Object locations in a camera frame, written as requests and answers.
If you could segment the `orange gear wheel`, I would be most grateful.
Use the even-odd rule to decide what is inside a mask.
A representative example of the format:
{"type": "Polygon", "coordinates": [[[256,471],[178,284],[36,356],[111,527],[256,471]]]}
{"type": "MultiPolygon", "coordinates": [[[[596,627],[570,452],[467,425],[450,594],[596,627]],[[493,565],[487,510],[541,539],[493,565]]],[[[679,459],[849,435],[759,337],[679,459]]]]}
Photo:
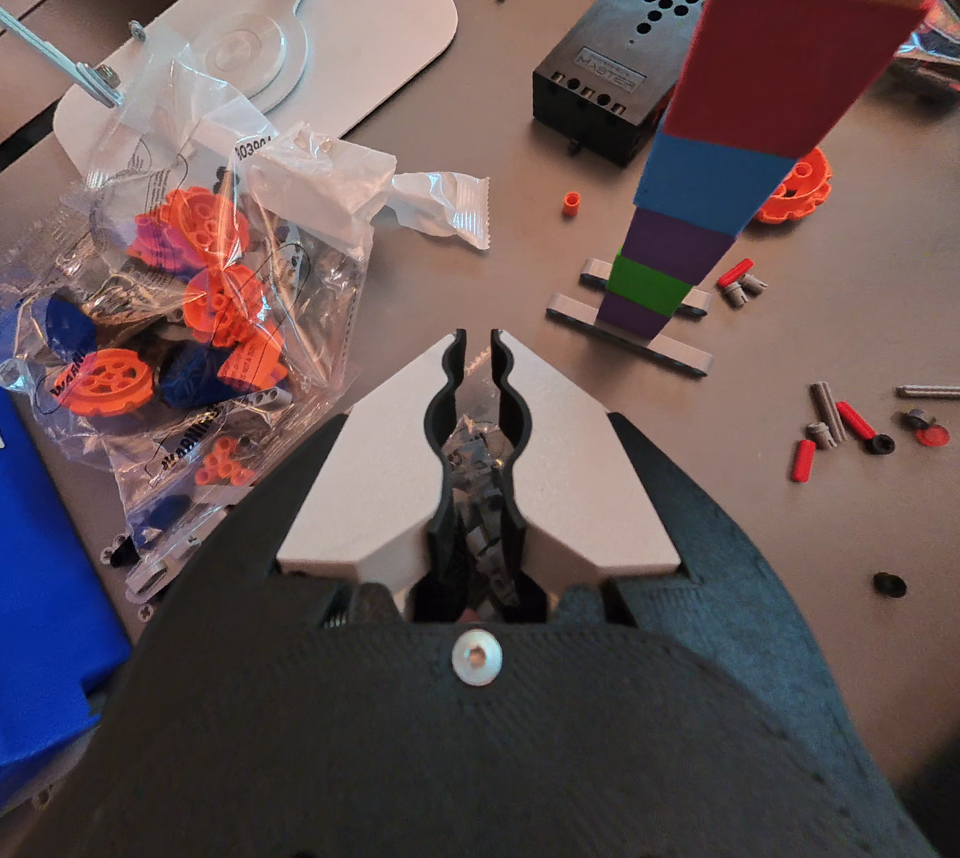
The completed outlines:
{"type": "Polygon", "coordinates": [[[798,159],[753,219],[765,225],[782,225],[810,216],[829,198],[833,177],[822,149],[814,147],[798,159]]]}

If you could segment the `blue foam cube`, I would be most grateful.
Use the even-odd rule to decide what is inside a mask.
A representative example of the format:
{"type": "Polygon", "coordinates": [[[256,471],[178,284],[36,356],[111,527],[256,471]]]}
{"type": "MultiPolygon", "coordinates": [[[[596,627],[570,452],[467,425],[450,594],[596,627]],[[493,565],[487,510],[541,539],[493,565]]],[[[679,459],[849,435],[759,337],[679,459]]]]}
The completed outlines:
{"type": "Polygon", "coordinates": [[[654,135],[633,204],[737,238],[797,160],[660,130],[654,135]]]}

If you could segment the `black perforated control box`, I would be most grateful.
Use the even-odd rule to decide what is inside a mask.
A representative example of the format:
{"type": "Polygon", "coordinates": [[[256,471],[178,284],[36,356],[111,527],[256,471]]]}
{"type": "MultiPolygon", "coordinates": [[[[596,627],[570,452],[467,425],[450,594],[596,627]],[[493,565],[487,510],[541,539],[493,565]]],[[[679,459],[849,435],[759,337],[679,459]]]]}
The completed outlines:
{"type": "Polygon", "coordinates": [[[705,0],[594,0],[534,69],[534,119],[625,167],[671,100],[705,0]]]}

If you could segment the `purple foam cube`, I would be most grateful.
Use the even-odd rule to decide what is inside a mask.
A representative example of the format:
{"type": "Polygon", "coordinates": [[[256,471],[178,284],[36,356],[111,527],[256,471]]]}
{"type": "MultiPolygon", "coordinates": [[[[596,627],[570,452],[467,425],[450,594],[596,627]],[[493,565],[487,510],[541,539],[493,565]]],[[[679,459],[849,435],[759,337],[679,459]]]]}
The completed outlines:
{"type": "Polygon", "coordinates": [[[619,256],[690,286],[698,286],[736,237],[637,207],[619,256]]]}
{"type": "Polygon", "coordinates": [[[629,298],[606,291],[597,311],[596,323],[651,340],[663,331],[671,319],[671,314],[655,312],[629,298]]]}

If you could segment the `clear bag of orange gears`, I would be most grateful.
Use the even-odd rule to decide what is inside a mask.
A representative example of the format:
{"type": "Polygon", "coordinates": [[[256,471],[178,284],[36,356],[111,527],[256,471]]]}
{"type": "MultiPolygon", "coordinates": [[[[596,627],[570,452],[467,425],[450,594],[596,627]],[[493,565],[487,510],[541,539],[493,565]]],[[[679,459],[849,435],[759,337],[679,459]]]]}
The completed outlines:
{"type": "Polygon", "coordinates": [[[271,137],[138,138],[2,252],[2,389],[116,485],[148,607],[342,395],[366,264],[263,203],[271,137]]]}

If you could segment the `small clear bag of parts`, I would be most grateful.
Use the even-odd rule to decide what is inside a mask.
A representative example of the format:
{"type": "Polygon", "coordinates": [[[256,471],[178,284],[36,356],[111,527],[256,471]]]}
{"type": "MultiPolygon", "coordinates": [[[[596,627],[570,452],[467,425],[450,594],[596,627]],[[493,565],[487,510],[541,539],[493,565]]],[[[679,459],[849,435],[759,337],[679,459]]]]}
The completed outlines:
{"type": "Polygon", "coordinates": [[[897,50],[888,72],[898,84],[938,103],[959,102],[959,0],[935,0],[897,50]]]}

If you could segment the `clear bag of grey parts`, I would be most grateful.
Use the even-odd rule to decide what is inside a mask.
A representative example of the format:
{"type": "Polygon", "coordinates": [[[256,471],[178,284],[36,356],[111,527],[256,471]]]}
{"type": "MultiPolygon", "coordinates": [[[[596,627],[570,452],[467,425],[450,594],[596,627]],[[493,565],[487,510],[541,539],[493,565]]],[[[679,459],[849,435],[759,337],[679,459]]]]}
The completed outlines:
{"type": "Polygon", "coordinates": [[[502,474],[513,445],[499,424],[500,390],[487,347],[469,360],[457,391],[458,421],[442,447],[452,475],[457,523],[469,554],[467,608],[504,622],[521,603],[502,541],[502,474]]]}

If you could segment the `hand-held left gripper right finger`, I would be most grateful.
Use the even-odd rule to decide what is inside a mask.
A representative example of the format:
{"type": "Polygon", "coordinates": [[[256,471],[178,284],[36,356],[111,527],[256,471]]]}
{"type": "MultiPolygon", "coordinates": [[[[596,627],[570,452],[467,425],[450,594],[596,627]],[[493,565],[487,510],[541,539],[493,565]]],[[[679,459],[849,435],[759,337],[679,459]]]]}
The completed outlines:
{"type": "Polygon", "coordinates": [[[499,547],[517,597],[546,613],[574,587],[678,574],[682,560],[613,421],[615,415],[504,329],[490,333],[498,425],[499,547]]]}

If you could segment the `red foam cube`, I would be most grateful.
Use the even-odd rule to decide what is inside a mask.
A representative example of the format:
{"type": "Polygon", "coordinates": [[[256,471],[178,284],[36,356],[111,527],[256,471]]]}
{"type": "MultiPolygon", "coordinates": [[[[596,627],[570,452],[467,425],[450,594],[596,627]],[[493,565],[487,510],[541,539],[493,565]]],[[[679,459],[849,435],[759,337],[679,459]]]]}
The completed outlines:
{"type": "Polygon", "coordinates": [[[926,13],[867,0],[705,0],[662,131],[799,158],[926,13]]]}

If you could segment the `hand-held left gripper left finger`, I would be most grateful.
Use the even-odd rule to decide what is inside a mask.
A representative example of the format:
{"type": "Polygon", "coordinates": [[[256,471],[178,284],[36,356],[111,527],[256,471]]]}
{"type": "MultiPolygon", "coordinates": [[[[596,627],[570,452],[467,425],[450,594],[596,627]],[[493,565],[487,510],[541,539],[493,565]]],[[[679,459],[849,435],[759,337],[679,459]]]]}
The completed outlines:
{"type": "Polygon", "coordinates": [[[277,552],[282,572],[378,584],[413,617],[459,617],[467,548],[443,447],[459,412],[458,329],[359,400],[277,552]]]}

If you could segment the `green foam cube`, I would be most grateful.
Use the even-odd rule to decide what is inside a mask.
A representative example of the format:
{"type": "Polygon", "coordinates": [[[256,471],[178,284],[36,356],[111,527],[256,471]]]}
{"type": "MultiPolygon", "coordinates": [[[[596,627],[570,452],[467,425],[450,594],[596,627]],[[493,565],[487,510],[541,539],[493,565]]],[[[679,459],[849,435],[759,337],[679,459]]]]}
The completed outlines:
{"type": "Polygon", "coordinates": [[[606,291],[657,315],[673,317],[693,286],[653,267],[617,254],[606,279],[606,291]]]}

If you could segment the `white plastic pouch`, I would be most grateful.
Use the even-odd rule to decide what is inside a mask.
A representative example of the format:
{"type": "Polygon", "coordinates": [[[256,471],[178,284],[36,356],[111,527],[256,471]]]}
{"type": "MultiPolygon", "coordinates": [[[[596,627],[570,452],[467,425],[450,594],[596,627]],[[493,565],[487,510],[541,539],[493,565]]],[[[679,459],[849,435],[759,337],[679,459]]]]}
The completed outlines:
{"type": "Polygon", "coordinates": [[[454,171],[398,172],[395,156],[316,133],[305,124],[238,163],[241,184],[265,210],[365,261],[374,218],[390,209],[403,228],[490,248],[489,180],[454,171]]]}

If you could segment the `grey ribbed pin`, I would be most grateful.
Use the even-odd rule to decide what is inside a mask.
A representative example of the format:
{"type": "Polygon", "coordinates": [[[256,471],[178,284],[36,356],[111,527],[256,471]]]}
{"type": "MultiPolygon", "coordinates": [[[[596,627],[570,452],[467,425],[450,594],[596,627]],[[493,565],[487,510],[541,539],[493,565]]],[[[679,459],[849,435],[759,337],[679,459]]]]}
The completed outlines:
{"type": "Polygon", "coordinates": [[[810,384],[810,396],[820,417],[835,444],[843,444],[848,440],[847,431],[840,416],[837,403],[830,385],[826,381],[810,384]]]}

